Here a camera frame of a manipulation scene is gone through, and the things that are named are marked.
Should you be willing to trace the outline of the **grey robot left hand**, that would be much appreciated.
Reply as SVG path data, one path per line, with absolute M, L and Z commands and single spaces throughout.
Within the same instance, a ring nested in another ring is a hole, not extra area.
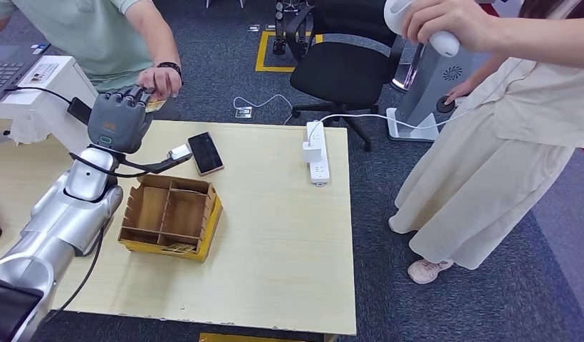
M 95 99 L 87 124 L 90 141 L 98 146 L 133 154 L 140 149 L 153 114 L 146 105 L 153 89 L 134 85 Z

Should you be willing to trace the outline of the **person's left hand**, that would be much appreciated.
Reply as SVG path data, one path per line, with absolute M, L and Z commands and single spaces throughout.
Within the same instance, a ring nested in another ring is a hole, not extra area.
M 420 0 L 406 11 L 401 32 L 413 43 L 426 43 L 434 33 L 447 31 L 469 51 L 496 53 L 498 24 L 475 1 Z
M 182 87 L 182 79 L 173 68 L 152 67 L 142 71 L 135 84 L 153 90 L 152 100 L 166 100 L 178 96 Z

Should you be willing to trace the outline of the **person's right hand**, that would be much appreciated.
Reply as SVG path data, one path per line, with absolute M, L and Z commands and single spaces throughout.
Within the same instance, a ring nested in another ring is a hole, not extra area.
M 472 92 L 476 87 L 477 83 L 475 81 L 466 80 L 460 83 L 447 93 L 447 99 L 445 100 L 444 104 L 449 105 L 457 98 L 470 94 L 470 92 Z

